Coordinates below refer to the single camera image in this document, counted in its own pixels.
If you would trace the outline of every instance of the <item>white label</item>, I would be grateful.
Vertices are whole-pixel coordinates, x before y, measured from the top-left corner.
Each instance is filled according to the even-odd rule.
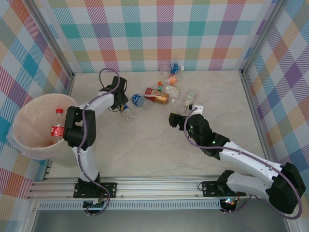
[[[190,101],[192,100],[195,94],[196,92],[192,90],[185,98],[187,98]]]
[[[166,90],[171,91],[171,92],[175,92],[175,93],[179,92],[179,88],[176,88],[174,86],[166,86]]]

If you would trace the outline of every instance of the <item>trash bin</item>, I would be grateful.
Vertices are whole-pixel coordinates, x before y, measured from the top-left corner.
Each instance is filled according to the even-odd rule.
[[[8,140],[21,154],[33,159],[50,159],[65,167],[77,166],[75,154],[63,139],[51,145],[51,126],[56,109],[63,109],[63,121],[70,106],[76,106],[64,94],[46,94],[25,105],[16,115]]]

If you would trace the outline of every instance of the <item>beige bin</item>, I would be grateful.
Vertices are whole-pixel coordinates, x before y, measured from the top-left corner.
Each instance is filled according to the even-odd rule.
[[[51,145],[51,126],[56,109],[63,109],[63,121],[70,106],[76,102],[64,94],[46,94],[25,105],[17,114],[12,127],[13,137],[22,155],[44,160],[50,159],[65,167],[77,166],[67,141]]]

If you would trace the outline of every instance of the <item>marble-patterned floor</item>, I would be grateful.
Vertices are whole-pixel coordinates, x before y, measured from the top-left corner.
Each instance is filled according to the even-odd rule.
[[[123,72],[126,94],[144,93],[162,79],[159,72]],[[104,85],[113,73],[103,73]],[[101,176],[220,175],[236,166],[210,158],[190,145],[183,131],[169,126],[170,112],[177,109],[189,90],[196,90],[196,102],[203,103],[203,116],[213,131],[241,147],[264,157],[238,71],[184,71],[175,105],[155,103],[145,111],[128,103],[137,119],[127,123],[119,112],[108,110],[97,119],[95,158]],[[98,73],[79,73],[71,96],[78,104],[96,96],[101,88]],[[79,169],[53,163],[50,177],[78,177]]]

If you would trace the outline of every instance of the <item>purple cable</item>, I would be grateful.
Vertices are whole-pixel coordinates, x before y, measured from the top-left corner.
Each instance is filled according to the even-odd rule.
[[[117,74],[118,76],[118,82],[117,82],[117,85],[115,88],[113,88],[111,91],[109,92],[106,92],[106,93],[103,93],[102,95],[97,95],[96,97],[94,97],[93,99],[91,99],[83,108],[83,112],[82,112],[82,117],[83,117],[83,127],[84,127],[84,136],[83,136],[83,140],[81,142],[81,144],[78,146],[77,148],[77,160],[78,160],[78,166],[79,168],[81,169],[82,173],[84,174],[84,176],[90,181],[92,182],[93,184],[99,186],[100,188],[102,188],[104,191],[107,192],[107,195],[108,195],[108,198],[107,198],[107,202],[104,206],[104,208],[102,208],[99,212],[97,212],[96,214],[90,214],[88,212],[88,207],[86,208],[86,212],[88,213],[88,215],[92,215],[92,216],[96,216],[96,215],[99,215],[101,213],[103,213],[103,211],[107,208],[107,206],[109,205],[110,203],[110,200],[111,200],[111,194],[110,192],[104,187],[102,186],[101,184],[98,184],[97,182],[93,181],[85,172],[84,172],[84,169],[83,169],[83,166],[82,166],[82,163],[81,163],[81,154],[80,154],[80,149],[82,148],[82,146],[84,145],[85,141],[86,141],[86,136],[87,136],[87,124],[86,124],[86,120],[85,120],[85,111],[86,109],[89,107],[89,105],[94,102],[95,100],[99,99],[100,97],[103,97],[107,94],[110,94],[111,92],[113,92],[114,90],[116,90],[118,87],[119,87],[119,84],[120,84],[120,76],[119,74],[114,70],[114,69],[110,69],[110,68],[105,68],[105,69],[102,69],[100,71],[100,74],[101,72],[103,72],[104,70],[109,70],[111,72],[114,72]]]
[[[266,162],[264,162],[264,161],[258,159],[257,157],[254,157],[254,156],[252,156],[252,155],[250,155],[250,154],[248,154],[248,153],[246,153],[246,152],[243,152],[243,151],[240,151],[240,150],[237,150],[237,149],[234,149],[234,148],[225,147],[225,146],[199,146],[199,145],[197,145],[196,143],[194,143],[194,142],[192,142],[192,141],[190,140],[189,134],[188,134],[186,128],[187,128],[187,122],[188,122],[188,120],[189,120],[189,117],[191,116],[191,114],[192,114],[195,110],[197,110],[196,107],[190,111],[190,113],[188,114],[188,116],[186,117],[186,119],[185,119],[185,121],[184,121],[183,131],[184,131],[185,137],[186,137],[186,139],[189,141],[189,143],[192,144],[193,146],[196,146],[196,147],[202,148],[202,149],[226,149],[226,150],[230,150],[230,151],[235,151],[235,152],[241,153],[241,154],[243,154],[243,155],[245,155],[245,156],[247,156],[247,157],[249,157],[249,158],[251,158],[251,159],[253,159],[253,160],[255,160],[255,161],[258,161],[258,162],[260,162],[261,164],[265,165],[266,167],[268,167],[268,168],[274,170],[274,171],[275,171],[276,173],[278,173],[278,174],[290,185],[290,187],[292,188],[292,190],[293,190],[293,192],[294,192],[294,194],[295,194],[295,196],[296,196],[296,198],[297,198],[298,205],[299,205],[299,209],[298,209],[298,213],[297,213],[296,216],[289,217],[289,216],[286,216],[286,215],[282,214],[281,211],[279,211],[279,210],[276,209],[275,207],[271,208],[271,207],[269,206],[269,204],[267,204],[267,206],[270,207],[271,209],[276,209],[276,210],[278,211],[278,213],[279,213],[282,217],[284,217],[285,219],[290,219],[290,220],[298,219],[298,218],[300,217],[300,215],[302,214],[302,211],[303,211],[303,206],[302,206],[300,197],[299,197],[298,192],[297,192],[297,190],[295,189],[294,185],[292,184],[292,182],[291,182],[284,174],[282,174],[278,169],[272,167],[269,163],[266,163]]]

